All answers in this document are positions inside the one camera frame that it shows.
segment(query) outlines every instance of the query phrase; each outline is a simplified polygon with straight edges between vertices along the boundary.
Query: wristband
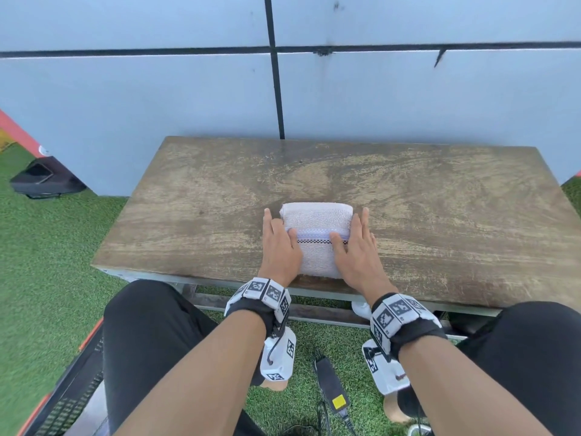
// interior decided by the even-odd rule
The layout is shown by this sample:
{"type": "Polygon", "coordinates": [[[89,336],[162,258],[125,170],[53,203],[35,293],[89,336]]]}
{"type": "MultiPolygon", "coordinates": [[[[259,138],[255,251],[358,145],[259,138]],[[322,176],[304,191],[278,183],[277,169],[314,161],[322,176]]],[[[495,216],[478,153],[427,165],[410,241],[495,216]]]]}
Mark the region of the wristband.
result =
{"type": "Polygon", "coordinates": [[[388,362],[397,360],[402,346],[426,335],[446,339],[440,321],[415,298],[390,292],[373,304],[371,337],[388,362]]]}
{"type": "Polygon", "coordinates": [[[288,289],[269,278],[255,277],[243,284],[226,304],[224,317],[237,310],[258,314],[266,327],[266,338],[284,333],[291,304],[288,289]]]}

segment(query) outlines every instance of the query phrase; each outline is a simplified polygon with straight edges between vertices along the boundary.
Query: artificial grass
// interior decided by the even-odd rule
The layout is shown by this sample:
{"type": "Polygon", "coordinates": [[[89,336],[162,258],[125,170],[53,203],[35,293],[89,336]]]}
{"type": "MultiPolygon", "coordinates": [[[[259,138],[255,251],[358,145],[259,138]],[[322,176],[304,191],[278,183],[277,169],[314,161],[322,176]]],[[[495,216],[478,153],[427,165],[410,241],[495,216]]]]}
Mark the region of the artificial grass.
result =
{"type": "MultiPolygon", "coordinates": [[[[90,267],[93,254],[126,199],[91,191],[56,200],[32,201],[12,192],[8,181],[32,160],[19,146],[0,154],[0,435],[13,436],[48,393],[124,285],[90,267]]],[[[581,178],[563,186],[581,214],[581,178]]],[[[308,303],[294,298],[294,302],[308,303]]],[[[343,302],[322,301],[339,307],[343,302]]],[[[219,320],[222,316],[210,313],[219,320]]],[[[317,346],[330,357],[351,397],[350,414],[365,435],[402,435],[384,417],[361,345],[362,329],[306,322],[290,325],[298,338],[294,376],[281,393],[252,388],[247,411],[270,435],[292,424],[315,423],[318,391],[310,366],[317,346]]],[[[347,434],[333,419],[334,433],[347,434]]]]}

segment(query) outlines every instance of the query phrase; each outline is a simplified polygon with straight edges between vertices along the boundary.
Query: black pants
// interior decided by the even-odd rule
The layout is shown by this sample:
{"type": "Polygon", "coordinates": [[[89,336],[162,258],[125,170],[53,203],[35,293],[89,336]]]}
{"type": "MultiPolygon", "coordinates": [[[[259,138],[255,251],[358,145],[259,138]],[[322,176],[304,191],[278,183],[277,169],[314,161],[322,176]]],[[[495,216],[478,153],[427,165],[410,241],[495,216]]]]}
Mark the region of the black pants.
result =
{"type": "MultiPolygon", "coordinates": [[[[135,281],[109,302],[103,336],[111,433],[214,327],[214,321],[161,282],[135,281]]],[[[581,315],[576,311],[557,303],[516,305],[458,347],[553,435],[579,432],[581,315]]],[[[262,380],[255,373],[252,384],[262,380]]],[[[411,388],[400,391],[398,403],[408,416],[423,416],[411,388]]],[[[257,436],[263,432],[243,411],[235,435],[257,436]]]]}
{"type": "MultiPolygon", "coordinates": [[[[216,326],[163,282],[137,280],[113,297],[103,320],[103,370],[111,434],[157,382],[216,326]]],[[[263,381],[257,367],[252,385],[263,381]]],[[[245,411],[234,434],[264,435],[245,411]]]]}

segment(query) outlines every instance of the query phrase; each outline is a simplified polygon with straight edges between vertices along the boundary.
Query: white towel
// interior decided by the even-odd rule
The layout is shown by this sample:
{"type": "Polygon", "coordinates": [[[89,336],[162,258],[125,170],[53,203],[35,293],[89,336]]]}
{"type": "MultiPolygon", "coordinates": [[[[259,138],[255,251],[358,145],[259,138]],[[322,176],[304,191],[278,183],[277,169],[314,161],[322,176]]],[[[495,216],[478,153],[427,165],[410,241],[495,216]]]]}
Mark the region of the white towel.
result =
{"type": "Polygon", "coordinates": [[[335,265],[329,233],[337,232],[346,243],[349,240],[353,207],[344,203],[285,203],[281,218],[287,231],[296,228],[303,251],[300,273],[308,276],[341,278],[335,265]]]}

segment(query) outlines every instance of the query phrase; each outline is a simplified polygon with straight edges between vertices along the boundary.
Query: wooden table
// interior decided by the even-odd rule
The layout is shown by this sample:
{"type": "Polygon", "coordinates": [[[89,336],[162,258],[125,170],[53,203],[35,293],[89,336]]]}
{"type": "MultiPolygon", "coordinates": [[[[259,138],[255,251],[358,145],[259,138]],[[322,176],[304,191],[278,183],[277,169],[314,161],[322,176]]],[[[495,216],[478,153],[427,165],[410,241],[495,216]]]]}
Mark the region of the wooden table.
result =
{"type": "MultiPolygon", "coordinates": [[[[433,309],[581,310],[581,220],[532,147],[168,137],[92,264],[237,287],[260,266],[263,209],[297,201],[368,206],[393,283],[433,309]]],[[[291,288],[361,299],[338,280],[291,288]]]]}

